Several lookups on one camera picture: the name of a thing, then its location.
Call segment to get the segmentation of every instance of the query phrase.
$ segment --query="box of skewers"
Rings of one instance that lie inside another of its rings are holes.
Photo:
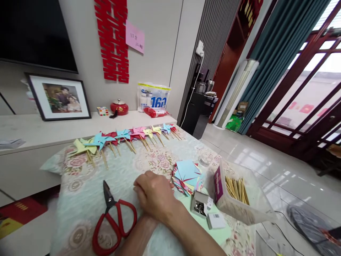
[[[222,158],[214,174],[214,184],[215,203],[220,211],[247,225],[276,219],[269,200],[250,169]]]

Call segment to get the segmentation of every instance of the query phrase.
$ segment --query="red scissors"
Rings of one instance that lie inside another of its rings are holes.
[[[123,201],[121,199],[119,199],[119,201],[116,202],[114,200],[113,195],[110,193],[110,188],[109,188],[108,184],[105,181],[103,181],[103,192],[104,192],[104,198],[105,198],[105,202],[107,204],[107,208],[105,210],[105,213],[103,213],[101,215],[101,217],[99,218],[97,225],[96,225],[96,228],[95,228],[95,231],[93,233],[93,237],[92,237],[93,251],[99,256],[107,256],[107,255],[113,253],[117,249],[117,247],[120,245],[121,238],[122,237],[124,237],[124,238],[128,237],[131,230],[135,226],[136,220],[137,220],[136,208],[131,203],[128,203],[128,202]],[[124,228],[123,228],[121,204],[128,206],[134,213],[134,222],[133,222],[130,230],[127,233],[124,232]],[[116,208],[117,208],[118,225],[116,224],[114,219],[109,214],[109,210],[113,206],[116,206]],[[116,236],[117,236],[116,244],[109,249],[102,248],[98,243],[98,232],[99,232],[99,228],[101,227],[101,224],[102,224],[104,218],[106,218],[108,220],[108,222],[110,223],[111,227],[113,228],[113,230],[115,231]]]

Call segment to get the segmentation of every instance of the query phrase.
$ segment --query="plastic box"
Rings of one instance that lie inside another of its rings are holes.
[[[226,188],[225,176],[234,179],[244,178],[245,190],[250,205],[230,196]],[[269,200],[250,169],[221,159],[220,165],[214,174],[214,183],[215,202],[220,211],[247,225],[277,219]]]

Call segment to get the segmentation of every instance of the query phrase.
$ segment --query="scissors handle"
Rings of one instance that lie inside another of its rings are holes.
[[[101,224],[102,224],[104,218],[106,218],[108,220],[109,224],[111,225],[111,227],[113,228],[113,230],[115,231],[115,234],[117,236],[116,244],[114,244],[114,246],[109,248],[109,249],[103,249],[98,243],[98,232],[99,232],[99,228],[101,227]],[[99,218],[97,225],[95,227],[95,231],[93,233],[92,249],[93,249],[94,253],[96,253],[98,256],[107,256],[107,255],[113,253],[117,249],[117,247],[121,243],[121,238],[122,238],[122,236],[120,233],[120,229],[117,226],[114,219],[110,216],[109,213],[103,213],[101,215],[101,217]]]
[[[131,228],[129,229],[129,231],[127,233],[124,232],[124,228],[123,228],[123,221],[122,221],[122,212],[121,212],[121,204],[124,206],[129,207],[133,214],[134,214],[134,221],[132,223]],[[137,221],[137,212],[136,212],[136,208],[134,207],[133,204],[126,202],[124,200],[119,199],[118,202],[116,203],[116,208],[117,208],[117,215],[118,215],[118,226],[119,226],[119,230],[121,235],[126,238],[129,236],[130,232],[132,231],[132,229],[135,227],[136,221]]]

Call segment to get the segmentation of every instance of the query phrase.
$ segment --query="pink sticky note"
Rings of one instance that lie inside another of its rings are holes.
[[[145,34],[128,20],[125,22],[125,43],[135,50],[145,53]]]

